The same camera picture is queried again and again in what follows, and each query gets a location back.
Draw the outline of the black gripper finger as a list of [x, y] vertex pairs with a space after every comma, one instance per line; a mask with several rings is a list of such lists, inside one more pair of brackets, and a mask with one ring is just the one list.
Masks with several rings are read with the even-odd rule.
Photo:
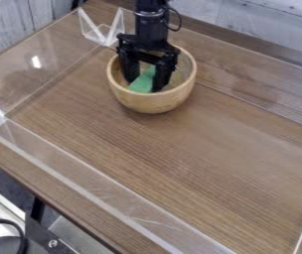
[[119, 58], [123, 76], [128, 82], [132, 82], [140, 74], [139, 59], [130, 52], [122, 52]]
[[155, 75], [152, 79], [152, 91], [158, 92], [169, 84], [175, 66], [167, 63], [158, 63], [155, 65]]

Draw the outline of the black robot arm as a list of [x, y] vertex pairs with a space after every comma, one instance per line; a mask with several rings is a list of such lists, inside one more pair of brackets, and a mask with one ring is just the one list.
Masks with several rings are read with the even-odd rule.
[[118, 57], [126, 80], [132, 83], [140, 75], [140, 63], [155, 66], [152, 92], [169, 84], [177, 69], [181, 50], [169, 43], [169, 0], [135, 0], [135, 33], [119, 33]]

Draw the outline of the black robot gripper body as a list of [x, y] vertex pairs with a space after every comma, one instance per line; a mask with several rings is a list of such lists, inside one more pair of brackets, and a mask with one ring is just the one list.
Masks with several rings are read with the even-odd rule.
[[134, 15], [135, 33], [118, 35], [118, 55], [130, 52], [139, 62], [177, 65], [181, 51], [169, 43], [170, 10], [139, 9]]

